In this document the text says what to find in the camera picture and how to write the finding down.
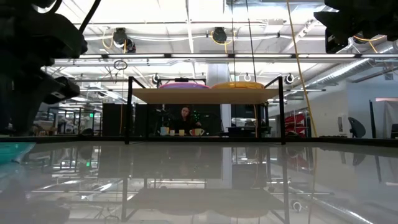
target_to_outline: hanging wire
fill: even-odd
[[[315,137],[317,138],[318,137],[317,127],[315,126],[315,122],[313,120],[310,100],[308,99],[307,89],[305,87],[303,74],[301,72],[300,59],[299,59],[299,53],[297,52],[297,43],[296,43],[295,36],[294,36],[294,28],[293,28],[293,22],[292,22],[292,15],[290,13],[289,0],[286,0],[286,5],[287,5],[287,12],[289,13],[290,29],[292,31],[292,37],[293,37],[293,43],[294,43],[294,51],[295,51],[296,59],[297,59],[298,73],[300,74],[300,81],[301,81],[301,84],[302,84],[302,88],[304,90],[305,99],[307,101],[308,113],[310,115],[311,123],[312,123],[312,126],[313,126],[313,132],[314,132]],[[310,208],[309,208],[309,211],[308,211],[308,224],[311,224],[311,212],[312,212],[312,205],[313,205],[313,195],[315,193],[315,177],[317,176],[317,164],[318,164],[318,150],[315,148],[314,165],[313,165],[313,179],[312,179],[312,192],[311,192]]]
[[[234,30],[234,1],[231,1],[231,17],[232,17],[232,54],[234,55],[234,79],[236,83],[236,67],[235,67],[235,30]]]
[[[246,9],[248,10],[248,22],[249,22],[250,44],[251,44],[251,57],[252,57],[252,59],[253,59],[254,81],[257,82],[257,77],[256,77],[256,64],[254,63],[253,40],[252,40],[252,36],[251,36],[251,26],[250,26],[250,17],[249,17],[249,5],[248,5],[248,0],[246,0]]]

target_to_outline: white pillar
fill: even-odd
[[[213,86],[219,83],[229,82],[228,64],[208,64],[207,65],[207,85]],[[224,131],[228,132],[227,127],[231,127],[231,105],[221,105],[221,119]]]

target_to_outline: duct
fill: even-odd
[[[380,54],[398,54],[398,41],[395,41],[393,43],[384,42],[382,44],[379,44],[376,48]],[[373,50],[368,50],[366,53],[371,54],[373,53]],[[360,60],[355,60],[351,63],[339,64],[332,69],[321,73],[319,76],[311,79],[306,87],[315,86],[317,84],[327,85],[331,83],[338,83],[345,78],[372,68],[374,64],[375,60],[371,58],[364,58]]]

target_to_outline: glossy floor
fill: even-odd
[[[395,223],[398,153],[377,156],[380,149],[314,143],[38,144],[20,163],[0,166],[1,223],[283,223],[289,216],[290,223],[304,224],[314,173],[312,223]]]

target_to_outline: wooden shelf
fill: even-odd
[[[133,89],[148,104],[255,105],[278,95],[278,89]]]

